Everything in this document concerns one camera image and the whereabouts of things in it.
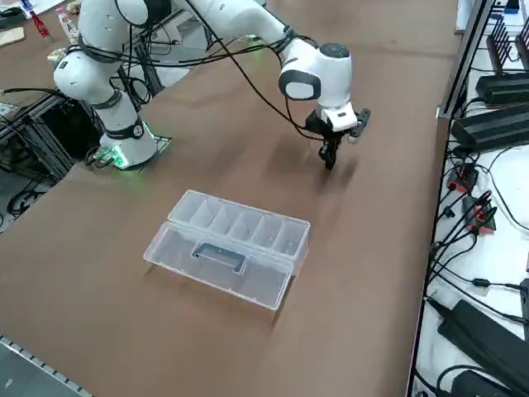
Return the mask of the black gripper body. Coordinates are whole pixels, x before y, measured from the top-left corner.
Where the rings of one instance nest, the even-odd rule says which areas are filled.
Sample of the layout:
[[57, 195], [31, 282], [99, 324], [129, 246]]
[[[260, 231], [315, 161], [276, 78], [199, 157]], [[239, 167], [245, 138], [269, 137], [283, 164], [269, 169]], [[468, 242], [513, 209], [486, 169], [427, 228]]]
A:
[[313, 111], [306, 118], [305, 127], [309, 132], [321, 136], [324, 142], [337, 142], [340, 144], [345, 137], [350, 144], [356, 144], [369, 122], [371, 111], [368, 108], [364, 108], [361, 112], [355, 112], [355, 116], [355, 126], [334, 131], [330, 121], [324, 122], [317, 113]]

